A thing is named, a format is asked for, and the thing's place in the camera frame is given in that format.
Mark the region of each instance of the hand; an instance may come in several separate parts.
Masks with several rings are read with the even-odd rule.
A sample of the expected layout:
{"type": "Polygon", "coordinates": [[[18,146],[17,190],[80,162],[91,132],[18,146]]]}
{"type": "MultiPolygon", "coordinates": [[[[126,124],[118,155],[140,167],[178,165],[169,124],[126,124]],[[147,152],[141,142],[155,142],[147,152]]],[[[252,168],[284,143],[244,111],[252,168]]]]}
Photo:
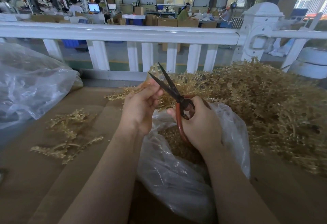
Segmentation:
{"type": "MultiPolygon", "coordinates": [[[[216,113],[208,109],[200,97],[196,96],[192,101],[195,113],[190,120],[182,118],[183,130],[192,145],[204,157],[207,152],[222,147],[221,125],[216,113]]],[[[176,121],[175,109],[168,109],[167,113],[176,121]]]]}
{"type": "Polygon", "coordinates": [[[136,94],[128,94],[119,125],[125,128],[137,128],[140,135],[147,135],[152,128],[152,115],[158,106],[158,98],[163,93],[157,82],[151,78],[144,90],[136,94]]]}

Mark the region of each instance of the white round container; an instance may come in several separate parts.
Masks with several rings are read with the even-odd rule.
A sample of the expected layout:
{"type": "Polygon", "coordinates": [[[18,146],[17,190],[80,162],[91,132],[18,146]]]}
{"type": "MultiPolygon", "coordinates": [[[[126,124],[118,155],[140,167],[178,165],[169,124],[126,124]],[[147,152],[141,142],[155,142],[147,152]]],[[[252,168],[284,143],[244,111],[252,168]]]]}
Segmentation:
{"type": "Polygon", "coordinates": [[[297,60],[290,66],[289,72],[310,78],[326,78],[327,50],[314,47],[303,48],[297,60]]]}

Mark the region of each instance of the woman in green shirt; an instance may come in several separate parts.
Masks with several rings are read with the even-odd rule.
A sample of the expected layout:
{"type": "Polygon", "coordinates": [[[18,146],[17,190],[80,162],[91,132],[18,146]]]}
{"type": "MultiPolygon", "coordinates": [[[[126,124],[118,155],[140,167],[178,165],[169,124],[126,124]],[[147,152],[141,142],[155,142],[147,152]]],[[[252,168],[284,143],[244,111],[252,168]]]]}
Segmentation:
{"type": "Polygon", "coordinates": [[[185,21],[187,19],[191,19],[191,17],[194,17],[194,15],[192,16],[188,16],[188,11],[190,10],[191,5],[190,3],[186,3],[186,5],[184,6],[184,8],[182,9],[181,13],[179,13],[177,20],[178,21],[185,21]]]}

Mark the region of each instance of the worker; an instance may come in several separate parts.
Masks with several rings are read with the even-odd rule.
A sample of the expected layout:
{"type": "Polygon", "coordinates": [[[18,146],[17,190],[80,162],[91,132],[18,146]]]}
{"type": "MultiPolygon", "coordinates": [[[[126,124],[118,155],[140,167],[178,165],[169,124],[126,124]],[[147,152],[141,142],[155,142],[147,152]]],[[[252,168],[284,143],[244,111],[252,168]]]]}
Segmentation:
{"type": "MultiPolygon", "coordinates": [[[[126,96],[113,138],[59,224],[127,223],[142,142],[152,129],[152,115],[163,93],[150,79],[144,90],[126,96]]],[[[278,223],[222,145],[216,113],[200,97],[192,101],[194,116],[182,119],[182,125],[209,170],[219,223],[278,223]]],[[[176,120],[175,109],[168,109],[167,113],[176,120]]]]}
{"type": "Polygon", "coordinates": [[[225,21],[229,21],[229,7],[226,7],[226,6],[223,6],[221,9],[220,9],[220,18],[225,20],[225,21]]]}
{"type": "Polygon", "coordinates": [[[75,16],[75,12],[82,13],[83,9],[81,6],[78,5],[77,0],[72,0],[72,5],[69,7],[69,11],[72,12],[73,15],[75,16]]]}
{"type": "Polygon", "coordinates": [[[190,3],[186,3],[184,8],[182,9],[181,13],[179,13],[177,20],[185,21],[185,20],[191,19],[191,17],[194,17],[194,15],[192,15],[190,17],[188,16],[188,11],[190,10],[190,8],[191,8],[190,3]]]}
{"type": "MultiPolygon", "coordinates": [[[[95,0],[94,2],[97,3],[97,4],[100,4],[100,0],[95,0]]],[[[100,12],[103,11],[103,8],[100,5],[99,5],[99,10],[100,10],[100,12]]]]}

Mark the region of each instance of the clear plastic bag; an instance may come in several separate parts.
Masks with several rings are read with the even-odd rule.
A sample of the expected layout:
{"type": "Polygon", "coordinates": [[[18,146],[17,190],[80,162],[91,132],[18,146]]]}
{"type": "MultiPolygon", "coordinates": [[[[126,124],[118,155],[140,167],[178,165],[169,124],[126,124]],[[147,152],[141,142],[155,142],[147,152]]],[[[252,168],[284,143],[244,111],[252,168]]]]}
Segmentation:
{"type": "Polygon", "coordinates": [[[78,72],[19,44],[0,43],[0,129],[39,119],[72,89],[78,72]]]}
{"type": "MultiPolygon", "coordinates": [[[[250,148],[244,121],[225,104],[210,106],[220,119],[224,146],[249,178],[250,148]]],[[[143,140],[138,180],[175,214],[197,223],[212,223],[216,210],[213,190],[206,183],[207,169],[174,156],[165,138],[158,134],[175,125],[165,111],[155,111],[152,130],[143,140]]]]}

